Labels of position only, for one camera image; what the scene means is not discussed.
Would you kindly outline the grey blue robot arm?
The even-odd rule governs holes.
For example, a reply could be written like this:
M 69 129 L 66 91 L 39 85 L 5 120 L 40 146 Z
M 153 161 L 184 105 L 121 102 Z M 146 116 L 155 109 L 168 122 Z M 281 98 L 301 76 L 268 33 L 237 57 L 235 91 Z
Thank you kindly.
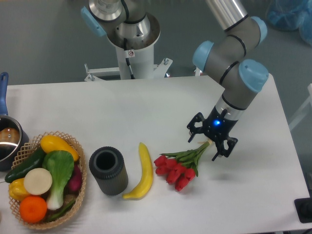
M 250 17 L 238 0 L 209 0 L 207 5 L 226 37 L 218 44 L 201 43 L 193 64 L 224 92 L 208 117 L 198 113 L 187 127 L 191 137 L 204 134 L 212 140 L 216 156 L 228 157 L 237 144 L 230 131 L 269 77 L 265 66 L 245 58 L 265 39 L 267 26 L 260 18 Z M 156 77 L 154 44 L 160 26 L 145 10 L 143 1 L 90 0 L 80 14 L 95 35 L 107 36 L 115 47 L 121 79 Z

